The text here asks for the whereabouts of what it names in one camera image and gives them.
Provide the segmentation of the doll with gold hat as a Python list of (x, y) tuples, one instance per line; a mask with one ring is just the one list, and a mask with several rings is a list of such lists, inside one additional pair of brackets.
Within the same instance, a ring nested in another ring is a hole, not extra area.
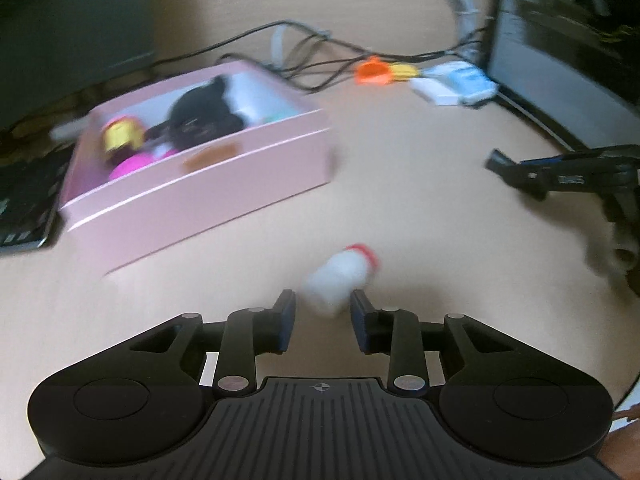
[(137, 117), (125, 115), (111, 119), (101, 130), (102, 150), (107, 162), (143, 148), (145, 126)]

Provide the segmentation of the yellow corn toy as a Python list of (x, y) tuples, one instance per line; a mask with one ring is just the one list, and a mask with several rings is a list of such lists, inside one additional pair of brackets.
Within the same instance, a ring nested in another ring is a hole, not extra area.
[(416, 66), (407, 63), (390, 64), (390, 73), (393, 76), (393, 81), (407, 81), (421, 75)]

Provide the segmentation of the pink cardboard box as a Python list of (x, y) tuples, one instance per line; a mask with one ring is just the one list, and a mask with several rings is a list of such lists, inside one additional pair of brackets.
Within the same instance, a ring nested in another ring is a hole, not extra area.
[[(153, 127), (217, 76), (243, 130), (110, 177), (102, 131), (114, 119)], [(328, 115), (268, 70), (234, 61), (150, 84), (95, 107), (76, 143), (60, 213), (82, 263), (107, 274), (332, 178)]]

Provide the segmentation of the magenta round toy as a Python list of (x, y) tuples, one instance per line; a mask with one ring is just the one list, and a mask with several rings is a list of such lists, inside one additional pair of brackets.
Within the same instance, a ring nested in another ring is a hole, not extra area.
[(108, 180), (114, 181), (125, 177), (127, 174), (132, 174), (135, 171), (154, 164), (154, 162), (159, 162), (160, 160), (175, 154), (177, 154), (176, 150), (169, 150), (161, 155), (148, 152), (134, 154), (117, 165), (108, 175)]

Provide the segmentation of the black computer monitor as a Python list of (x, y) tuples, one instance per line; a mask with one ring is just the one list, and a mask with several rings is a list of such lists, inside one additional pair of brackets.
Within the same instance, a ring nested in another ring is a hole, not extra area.
[(1, 123), (148, 67), (150, 0), (1, 0)]

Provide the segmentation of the black keyboard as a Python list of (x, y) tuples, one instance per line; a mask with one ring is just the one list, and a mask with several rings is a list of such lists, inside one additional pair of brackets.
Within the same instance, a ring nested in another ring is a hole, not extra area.
[(73, 144), (1, 168), (1, 251), (24, 252), (47, 244), (58, 216)]

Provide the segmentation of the computer tower case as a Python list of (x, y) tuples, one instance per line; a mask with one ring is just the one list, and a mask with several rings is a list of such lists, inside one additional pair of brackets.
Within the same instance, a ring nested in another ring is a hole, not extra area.
[(639, 0), (495, 0), (486, 73), (570, 150), (639, 141)]

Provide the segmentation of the black plush toy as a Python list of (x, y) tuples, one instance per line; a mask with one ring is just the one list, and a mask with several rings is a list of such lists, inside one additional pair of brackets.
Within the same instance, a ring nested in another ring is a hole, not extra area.
[(172, 104), (168, 118), (145, 131), (145, 148), (168, 145), (178, 152), (242, 131), (245, 120), (226, 99), (228, 77), (218, 75)]

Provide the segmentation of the orange plastic toy shell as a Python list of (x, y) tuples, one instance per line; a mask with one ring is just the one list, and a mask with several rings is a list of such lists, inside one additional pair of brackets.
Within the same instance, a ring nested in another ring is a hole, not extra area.
[(381, 61), (376, 56), (370, 56), (356, 67), (354, 78), (356, 84), (368, 86), (386, 86), (394, 81), (390, 64)]

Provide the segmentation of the blue white tissue pack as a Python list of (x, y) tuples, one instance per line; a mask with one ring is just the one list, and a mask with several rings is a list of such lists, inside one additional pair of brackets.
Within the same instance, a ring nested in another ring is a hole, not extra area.
[(437, 106), (474, 107), (495, 99), (499, 86), (484, 70), (466, 61), (434, 65), (409, 80), (418, 96)]

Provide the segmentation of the white bottle red cap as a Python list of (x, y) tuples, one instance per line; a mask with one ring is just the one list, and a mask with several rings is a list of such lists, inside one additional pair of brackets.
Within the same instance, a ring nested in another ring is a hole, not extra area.
[(304, 300), (315, 314), (334, 318), (347, 308), (352, 292), (366, 287), (379, 267), (378, 255), (369, 246), (347, 246), (308, 276), (302, 289)]

